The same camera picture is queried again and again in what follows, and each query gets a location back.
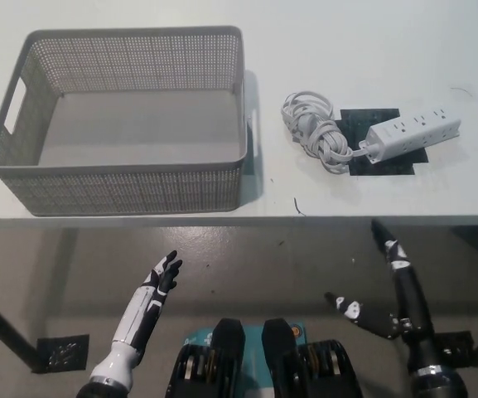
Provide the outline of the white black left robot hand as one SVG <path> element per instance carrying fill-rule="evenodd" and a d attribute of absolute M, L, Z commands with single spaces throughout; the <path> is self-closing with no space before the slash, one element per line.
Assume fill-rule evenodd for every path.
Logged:
<path fill-rule="evenodd" d="M 135 290 L 113 335 L 113 342 L 124 343 L 140 355 L 144 353 L 167 295 L 177 285 L 175 278 L 182 260 L 176 257 L 176 250 L 163 257 Z"/>

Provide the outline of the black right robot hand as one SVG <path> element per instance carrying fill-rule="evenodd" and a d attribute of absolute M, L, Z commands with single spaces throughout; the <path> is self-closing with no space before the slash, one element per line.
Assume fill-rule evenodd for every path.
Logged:
<path fill-rule="evenodd" d="M 399 240 L 382 222 L 373 219 L 370 229 L 391 269 L 398 312 L 382 313 L 378 308 L 332 292 L 325 293 L 325 299 L 355 326 L 388 340 L 401 337 L 409 351 L 407 368 L 410 374 L 437 366 L 440 359 L 435 331 L 416 270 Z"/>

